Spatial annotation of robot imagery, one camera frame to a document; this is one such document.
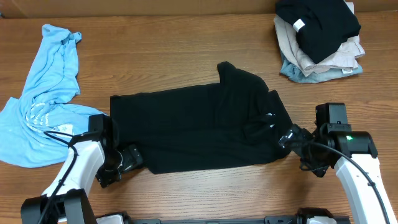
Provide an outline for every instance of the wooden table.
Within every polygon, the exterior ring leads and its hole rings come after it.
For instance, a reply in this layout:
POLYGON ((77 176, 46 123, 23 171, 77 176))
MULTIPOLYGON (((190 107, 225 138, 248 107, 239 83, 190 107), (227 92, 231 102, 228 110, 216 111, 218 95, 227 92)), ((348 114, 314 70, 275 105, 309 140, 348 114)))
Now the wooden table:
MULTIPOLYGON (((293 122, 313 130, 315 106, 346 103, 354 130, 369 131, 379 151, 387 194, 398 215, 398 13, 358 14, 364 73, 320 84, 298 84, 279 74, 273 14, 236 16, 97 17, 0 20, 0 108, 21 95, 50 23, 81 32, 81 95, 72 103, 109 113, 109 96, 218 82, 216 65, 229 61, 277 90, 293 122)), ((0 223, 21 223, 27 198, 49 186, 61 164, 25 169, 0 162, 0 223)), ((96 215, 126 210, 133 218, 259 218, 324 207, 350 215, 330 169, 322 179, 299 169, 289 155, 271 164, 153 175, 147 169, 102 189, 89 200, 96 215)))

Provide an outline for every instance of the folded clothes stack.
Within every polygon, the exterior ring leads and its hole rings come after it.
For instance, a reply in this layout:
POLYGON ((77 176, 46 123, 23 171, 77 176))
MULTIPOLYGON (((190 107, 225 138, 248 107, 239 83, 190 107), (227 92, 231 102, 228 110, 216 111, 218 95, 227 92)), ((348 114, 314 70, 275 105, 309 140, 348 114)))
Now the folded clothes stack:
POLYGON ((294 82, 319 83, 362 73, 361 25, 344 0, 282 0, 274 19, 282 68, 294 82))

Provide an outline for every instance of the cardboard wall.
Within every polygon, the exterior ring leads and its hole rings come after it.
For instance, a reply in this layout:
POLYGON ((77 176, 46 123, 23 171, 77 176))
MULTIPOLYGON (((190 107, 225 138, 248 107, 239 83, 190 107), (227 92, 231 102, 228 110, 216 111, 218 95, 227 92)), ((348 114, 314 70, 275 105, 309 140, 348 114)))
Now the cardboard wall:
MULTIPOLYGON (((0 0, 8 18, 274 13, 277 0, 0 0)), ((356 12, 398 10, 398 0, 353 1, 356 12)))

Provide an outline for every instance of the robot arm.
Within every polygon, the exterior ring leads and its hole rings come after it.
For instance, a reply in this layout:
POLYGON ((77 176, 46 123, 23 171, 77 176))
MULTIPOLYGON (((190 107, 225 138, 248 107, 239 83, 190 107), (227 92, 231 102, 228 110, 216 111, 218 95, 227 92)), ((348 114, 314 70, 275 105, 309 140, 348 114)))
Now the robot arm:
POLYGON ((370 134, 351 131, 343 103, 318 105, 316 112, 317 128, 313 133, 294 124, 280 139, 280 145, 291 147, 300 156, 300 168, 312 171, 317 177, 323 177, 329 166, 336 170, 348 197, 355 223, 382 224, 387 223, 388 219, 388 223, 397 224, 381 180, 377 150, 370 134), (326 148, 342 155, 325 150, 326 148), (372 181, 369 182, 364 174, 343 156, 357 163, 372 181))
MULTIPOLYGON (((352 160, 364 169, 376 184, 391 224, 397 224, 380 175, 380 162, 369 154, 353 154, 352 160)), ((335 164, 336 175, 343 185, 356 223, 385 223, 384 215, 368 180, 348 160, 341 157, 335 164)))
POLYGON ((68 157, 52 184, 40 197, 29 198, 22 205, 22 223, 38 224, 40 219, 41 224, 65 221, 73 224, 131 223, 124 212, 95 218, 87 198, 95 177, 102 187, 106 187, 143 162, 134 145, 117 148, 115 132, 110 117, 103 114, 90 116, 89 131, 71 138, 68 157), (60 185, 68 169, 70 171, 60 185))

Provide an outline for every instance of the wood grain surface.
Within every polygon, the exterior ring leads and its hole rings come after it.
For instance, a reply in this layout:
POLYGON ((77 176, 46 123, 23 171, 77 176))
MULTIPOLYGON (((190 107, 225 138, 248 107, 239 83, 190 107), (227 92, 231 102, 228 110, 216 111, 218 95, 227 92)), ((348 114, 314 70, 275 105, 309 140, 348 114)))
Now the wood grain surface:
MULTIPOLYGON (((6 18, 275 13, 279 0, 0 0, 6 18)), ((397 0, 349 0, 355 12, 398 10, 397 0)))
MULTIPOLYGON (((81 32, 81 95, 72 103, 109 113, 109 96, 218 82, 216 65, 229 61, 277 90, 293 122, 313 130, 315 106, 346 103, 349 123, 376 143, 387 194, 398 215, 398 13, 359 13, 359 59, 364 73, 319 84, 298 84, 279 74, 282 65, 273 14, 241 16, 97 17, 0 20, 0 108, 20 97, 49 23, 81 32)), ((25 169, 0 162, 0 223, 21 223, 27 198, 39 196, 61 164, 25 169)), ((124 176, 89 200, 96 215, 121 210, 133 218, 260 218, 290 215, 299 207, 324 207, 351 215, 330 169, 322 179, 299 170, 299 158, 235 169, 124 176)))

